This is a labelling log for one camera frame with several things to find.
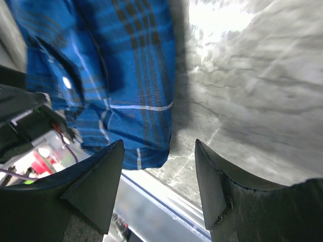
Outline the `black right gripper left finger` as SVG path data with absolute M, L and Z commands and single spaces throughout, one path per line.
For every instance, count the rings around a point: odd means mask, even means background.
M 1 188 L 1 241 L 102 241 L 124 160 L 118 140 L 64 170 Z

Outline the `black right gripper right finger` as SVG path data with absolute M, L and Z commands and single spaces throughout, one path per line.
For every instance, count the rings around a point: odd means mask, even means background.
M 195 166 L 212 241 L 322 241 L 322 179 L 280 185 L 232 164 L 200 140 Z

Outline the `blue plaid long sleeve shirt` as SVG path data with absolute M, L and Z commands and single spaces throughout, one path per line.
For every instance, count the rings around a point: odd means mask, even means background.
M 167 1 L 7 1 L 27 45 L 26 85 L 49 95 L 92 155 L 124 143 L 123 168 L 168 159 L 175 37 Z

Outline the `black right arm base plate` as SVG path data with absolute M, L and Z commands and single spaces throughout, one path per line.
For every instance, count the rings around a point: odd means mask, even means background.
M 55 128 L 73 141 L 75 133 L 46 103 L 44 94 L 25 89 L 24 73 L 1 66 L 1 164 L 30 151 Z

